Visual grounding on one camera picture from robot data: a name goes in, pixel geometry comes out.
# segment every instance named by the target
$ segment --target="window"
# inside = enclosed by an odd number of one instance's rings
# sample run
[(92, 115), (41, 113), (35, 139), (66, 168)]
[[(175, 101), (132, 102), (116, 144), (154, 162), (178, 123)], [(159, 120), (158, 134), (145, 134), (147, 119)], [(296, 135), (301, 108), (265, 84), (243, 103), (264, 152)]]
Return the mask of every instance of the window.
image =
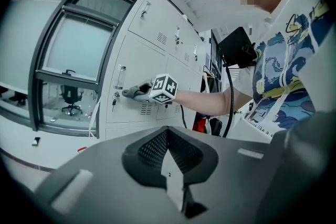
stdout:
[(93, 9), (96, 12), (106, 14), (120, 21), (131, 4), (128, 0), (79, 0), (76, 3), (76, 5)]
[(88, 129), (97, 97), (95, 90), (43, 81), (43, 122), (58, 127)]
[(0, 107), (12, 113), (29, 118), (27, 95), (0, 86)]
[(34, 131), (87, 136), (132, 1), (11, 0), (0, 23), (0, 114)]
[(49, 43), (44, 70), (96, 80), (113, 28), (87, 18), (65, 14)]

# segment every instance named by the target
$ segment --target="gray glove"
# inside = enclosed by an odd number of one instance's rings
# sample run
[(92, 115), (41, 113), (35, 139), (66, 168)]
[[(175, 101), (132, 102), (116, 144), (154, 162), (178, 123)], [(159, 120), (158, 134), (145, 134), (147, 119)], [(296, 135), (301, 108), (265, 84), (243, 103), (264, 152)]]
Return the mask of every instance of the gray glove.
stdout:
[(149, 93), (151, 92), (154, 79), (146, 80), (139, 86), (133, 86), (128, 90), (123, 90), (121, 94), (124, 97), (132, 98), (136, 101), (145, 101), (148, 103), (155, 103), (151, 98), (149, 98)]

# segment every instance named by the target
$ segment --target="black camera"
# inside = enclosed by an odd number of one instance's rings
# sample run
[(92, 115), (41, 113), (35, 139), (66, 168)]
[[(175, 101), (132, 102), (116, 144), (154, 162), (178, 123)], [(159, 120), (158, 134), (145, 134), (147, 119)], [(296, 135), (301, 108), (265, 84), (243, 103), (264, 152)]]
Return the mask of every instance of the black camera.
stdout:
[(254, 66), (257, 54), (254, 51), (245, 30), (238, 27), (218, 44), (219, 53), (224, 56), (226, 65), (238, 65), (240, 68)]

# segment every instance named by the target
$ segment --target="locker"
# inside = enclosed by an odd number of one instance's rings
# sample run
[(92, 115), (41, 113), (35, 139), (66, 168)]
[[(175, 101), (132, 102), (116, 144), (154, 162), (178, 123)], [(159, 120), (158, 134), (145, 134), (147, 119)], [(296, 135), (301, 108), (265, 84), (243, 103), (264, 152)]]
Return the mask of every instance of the locker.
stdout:
[(157, 105), (135, 101), (122, 96), (123, 89), (165, 73), (167, 57), (151, 48), (152, 44), (129, 33), (120, 49), (110, 87), (107, 123), (155, 120)]
[(196, 72), (203, 72), (204, 56), (201, 53), (204, 45), (196, 31), (181, 16), (177, 18), (180, 44), (176, 46), (173, 56), (191, 67)]
[(167, 0), (145, 0), (129, 31), (165, 51), (172, 51), (175, 46), (177, 16), (177, 10)]
[[(190, 89), (190, 70), (189, 68), (173, 57), (169, 57), (166, 73), (171, 75), (178, 83), (178, 89), (188, 91)], [(188, 115), (188, 109), (184, 109), (185, 115)], [(157, 120), (170, 119), (181, 116), (181, 107), (179, 104), (174, 103), (171, 105), (159, 105)]]

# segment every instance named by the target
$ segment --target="red object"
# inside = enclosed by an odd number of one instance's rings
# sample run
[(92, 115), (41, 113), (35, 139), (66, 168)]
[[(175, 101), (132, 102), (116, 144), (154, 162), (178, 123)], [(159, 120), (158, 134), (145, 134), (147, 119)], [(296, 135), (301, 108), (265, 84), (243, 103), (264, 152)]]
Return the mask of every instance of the red object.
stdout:
[(206, 134), (205, 122), (206, 119), (200, 119), (199, 121), (195, 122), (193, 126), (193, 131), (198, 131), (200, 133)]
[(81, 151), (86, 150), (87, 148), (88, 148), (87, 146), (81, 147), (81, 148), (77, 149), (77, 152), (80, 153)]

